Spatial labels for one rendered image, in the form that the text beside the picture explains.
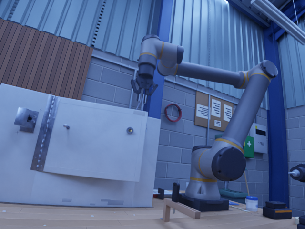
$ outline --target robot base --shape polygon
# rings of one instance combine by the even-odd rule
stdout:
[[[229,210],[229,200],[223,198],[220,198],[220,200],[202,200],[180,194],[179,202],[201,212]]]

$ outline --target gray robotic arm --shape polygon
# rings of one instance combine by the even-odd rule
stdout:
[[[196,199],[218,200],[217,179],[233,181],[245,170],[243,144],[270,81],[277,76],[277,68],[270,61],[262,61],[248,71],[236,73],[182,62],[182,58],[183,47],[162,42],[155,35],[145,36],[137,83],[142,81],[144,86],[146,82],[146,89],[153,84],[153,71],[160,59],[157,69],[163,76],[180,75],[245,89],[222,138],[217,139],[212,148],[192,153],[191,181],[185,194]]]

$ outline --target bulletin board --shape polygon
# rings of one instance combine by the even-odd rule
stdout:
[[[208,127],[209,95],[196,92],[195,125]],[[211,96],[210,129],[225,131],[233,115],[233,103]]]

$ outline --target green first aid box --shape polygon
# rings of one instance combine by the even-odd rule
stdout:
[[[254,139],[247,136],[244,142],[244,157],[254,158]]]

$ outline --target green object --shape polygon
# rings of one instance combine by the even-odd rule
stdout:
[[[247,136],[244,142],[244,157],[254,158],[254,139]]]
[[[222,198],[245,204],[245,199],[248,193],[232,191],[229,189],[220,189],[219,193]]]
[[[221,138],[222,136],[223,136],[223,134],[215,135],[215,139]]]

